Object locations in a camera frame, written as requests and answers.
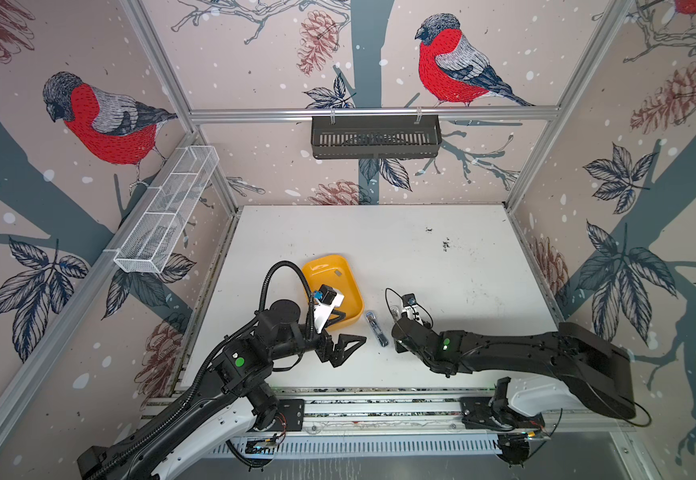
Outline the light blue stapler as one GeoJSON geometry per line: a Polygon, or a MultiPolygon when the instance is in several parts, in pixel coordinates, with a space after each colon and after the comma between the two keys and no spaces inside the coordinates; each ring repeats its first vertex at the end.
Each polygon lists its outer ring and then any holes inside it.
{"type": "Polygon", "coordinates": [[[374,311],[367,310],[365,312],[365,319],[369,324],[379,345],[383,348],[387,347],[389,345],[389,340],[381,328],[377,314],[374,311]]]}

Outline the yellow plastic tray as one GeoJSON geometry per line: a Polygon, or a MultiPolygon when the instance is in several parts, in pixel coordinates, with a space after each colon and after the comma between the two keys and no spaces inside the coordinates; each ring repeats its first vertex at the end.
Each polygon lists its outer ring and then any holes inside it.
{"type": "Polygon", "coordinates": [[[354,278],[348,261],[341,255],[333,254],[309,261],[303,267],[306,280],[312,291],[317,291],[322,284],[341,291],[345,299],[337,309],[346,313],[344,321],[331,326],[328,330],[346,328],[356,323],[364,311],[364,300],[354,278]],[[338,277],[335,270],[340,270],[338,277]]]}

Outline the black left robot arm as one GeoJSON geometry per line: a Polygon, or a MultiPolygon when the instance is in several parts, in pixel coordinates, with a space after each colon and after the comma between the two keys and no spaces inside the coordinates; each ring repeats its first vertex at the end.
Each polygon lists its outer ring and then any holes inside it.
{"type": "Polygon", "coordinates": [[[361,348],[363,336],[333,338],[318,330],[315,296],[307,307],[291,300],[268,303],[274,274],[302,270],[288,260],[267,272],[254,318],[225,337],[203,361],[191,386],[145,426],[110,447],[92,446],[77,460],[84,479],[176,479],[222,443],[250,430],[264,430],[279,414],[279,400],[267,382],[275,362],[302,359],[310,351],[340,367],[361,348]]]}

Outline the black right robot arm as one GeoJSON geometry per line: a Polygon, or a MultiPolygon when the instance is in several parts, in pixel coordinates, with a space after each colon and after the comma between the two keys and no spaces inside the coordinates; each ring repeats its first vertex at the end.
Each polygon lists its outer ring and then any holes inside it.
{"type": "Polygon", "coordinates": [[[482,371],[543,375],[561,381],[589,410],[614,419],[636,417],[627,352],[570,322],[556,331],[528,336],[480,335],[464,330],[437,333],[402,317],[392,337],[432,372],[451,377],[482,371]]]}

